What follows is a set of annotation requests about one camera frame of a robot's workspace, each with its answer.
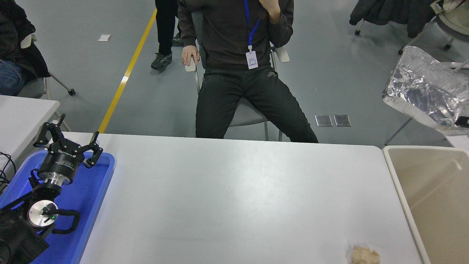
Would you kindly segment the person's left hand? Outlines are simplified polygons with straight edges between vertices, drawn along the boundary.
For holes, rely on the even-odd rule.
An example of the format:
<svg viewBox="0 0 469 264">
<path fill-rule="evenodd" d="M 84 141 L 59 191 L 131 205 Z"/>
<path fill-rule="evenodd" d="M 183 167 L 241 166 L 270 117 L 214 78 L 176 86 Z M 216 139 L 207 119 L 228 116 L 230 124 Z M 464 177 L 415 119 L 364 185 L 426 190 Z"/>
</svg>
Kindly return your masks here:
<svg viewBox="0 0 469 264">
<path fill-rule="evenodd" d="M 281 10 L 278 0 L 259 0 L 261 6 L 267 11 L 269 21 L 271 24 L 276 25 L 280 21 Z"/>
</svg>

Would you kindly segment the person's right hand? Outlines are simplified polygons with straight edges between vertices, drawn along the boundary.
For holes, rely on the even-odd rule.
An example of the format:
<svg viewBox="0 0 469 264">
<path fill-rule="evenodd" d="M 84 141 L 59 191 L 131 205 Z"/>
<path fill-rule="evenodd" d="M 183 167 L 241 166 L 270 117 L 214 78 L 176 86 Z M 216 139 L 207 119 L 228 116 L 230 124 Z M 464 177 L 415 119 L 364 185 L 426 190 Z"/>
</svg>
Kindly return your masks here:
<svg viewBox="0 0 469 264">
<path fill-rule="evenodd" d="M 181 55 L 182 64 L 184 66 L 190 66 L 192 59 L 194 60 L 194 65 L 197 65 L 200 60 L 199 50 L 194 45 L 184 46 Z"/>
</svg>

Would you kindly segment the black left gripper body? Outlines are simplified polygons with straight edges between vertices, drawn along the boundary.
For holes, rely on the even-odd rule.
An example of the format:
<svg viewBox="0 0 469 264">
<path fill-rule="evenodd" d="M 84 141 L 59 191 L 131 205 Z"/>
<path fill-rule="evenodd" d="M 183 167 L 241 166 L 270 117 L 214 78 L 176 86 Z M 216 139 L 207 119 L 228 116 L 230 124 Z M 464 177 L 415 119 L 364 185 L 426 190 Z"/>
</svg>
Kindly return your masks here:
<svg viewBox="0 0 469 264">
<path fill-rule="evenodd" d="M 79 152 L 79 144 L 66 142 L 62 147 L 60 142 L 49 145 L 48 152 L 37 175 L 40 179 L 57 179 L 62 184 L 71 184 L 75 179 L 79 165 L 84 161 L 83 152 Z"/>
</svg>

